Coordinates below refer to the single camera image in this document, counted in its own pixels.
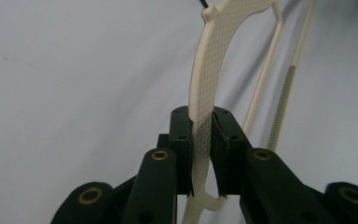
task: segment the screw hole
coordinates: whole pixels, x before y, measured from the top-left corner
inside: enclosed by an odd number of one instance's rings
[[[156,161],[164,161],[168,158],[168,152],[160,150],[160,151],[156,151],[153,152],[152,154],[152,158]]]
[[[80,204],[88,205],[98,202],[103,196],[103,191],[99,188],[89,188],[81,192],[77,201]]]
[[[343,187],[339,189],[339,194],[347,201],[358,204],[358,189]]]
[[[261,160],[261,161],[269,161],[272,159],[271,155],[269,155],[269,153],[267,153],[266,151],[256,151],[254,153],[254,157]]]

